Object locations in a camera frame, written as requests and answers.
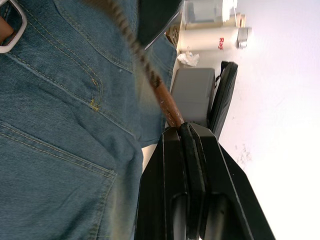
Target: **white cylinder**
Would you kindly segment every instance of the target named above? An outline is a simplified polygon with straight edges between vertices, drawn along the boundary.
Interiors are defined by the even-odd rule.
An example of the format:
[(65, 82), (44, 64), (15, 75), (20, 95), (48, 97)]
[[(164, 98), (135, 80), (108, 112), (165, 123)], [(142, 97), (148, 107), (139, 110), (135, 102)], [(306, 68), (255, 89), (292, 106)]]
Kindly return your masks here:
[(251, 28), (218, 27), (181, 31), (179, 49), (186, 51), (230, 50), (245, 48)]

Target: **back pocket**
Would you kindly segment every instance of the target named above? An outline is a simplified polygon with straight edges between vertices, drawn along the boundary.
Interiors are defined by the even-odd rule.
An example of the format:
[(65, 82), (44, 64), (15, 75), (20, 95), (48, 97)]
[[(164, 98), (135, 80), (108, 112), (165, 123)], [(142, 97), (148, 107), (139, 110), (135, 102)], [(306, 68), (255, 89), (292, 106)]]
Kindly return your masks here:
[(0, 121), (0, 239), (95, 239), (115, 177)]

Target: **blue denim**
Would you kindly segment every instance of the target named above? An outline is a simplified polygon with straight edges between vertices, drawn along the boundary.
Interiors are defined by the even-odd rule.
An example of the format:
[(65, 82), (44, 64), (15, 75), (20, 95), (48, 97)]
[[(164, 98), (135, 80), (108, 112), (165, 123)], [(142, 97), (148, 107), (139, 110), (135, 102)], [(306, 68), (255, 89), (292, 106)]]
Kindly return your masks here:
[[(28, 25), (0, 54), (0, 239), (129, 240), (141, 147), (164, 130), (119, 30), (78, 0), (19, 0)], [(137, 3), (121, 0), (137, 32)], [(13, 8), (1, 16), (19, 27)], [(170, 85), (176, 50), (147, 50)]]

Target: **brown leather belt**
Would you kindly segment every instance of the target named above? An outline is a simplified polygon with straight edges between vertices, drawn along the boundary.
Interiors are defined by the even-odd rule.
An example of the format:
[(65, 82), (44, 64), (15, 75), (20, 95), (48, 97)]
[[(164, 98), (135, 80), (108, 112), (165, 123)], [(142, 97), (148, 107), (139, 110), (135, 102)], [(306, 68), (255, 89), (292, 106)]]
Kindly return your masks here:
[(0, 44), (14, 33), (14, 29), (0, 17)]

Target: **brown cord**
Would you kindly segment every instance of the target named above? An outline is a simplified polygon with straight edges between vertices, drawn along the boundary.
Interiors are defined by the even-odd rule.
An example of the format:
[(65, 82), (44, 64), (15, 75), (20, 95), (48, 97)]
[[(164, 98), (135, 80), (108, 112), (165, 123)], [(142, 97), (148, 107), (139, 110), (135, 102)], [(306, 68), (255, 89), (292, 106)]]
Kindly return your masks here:
[(122, 8), (114, 0), (84, 0), (86, 3), (99, 8), (111, 17), (116, 26), (120, 29), (123, 37), (127, 41), (132, 53), (138, 57), (138, 60), (149, 80), (158, 103), (163, 111), (168, 124), (171, 127), (179, 128), (184, 120), (178, 107), (164, 85), (161, 77), (153, 70), (149, 60), (145, 55), (145, 50), (141, 47), (136, 36), (130, 29), (128, 20)]

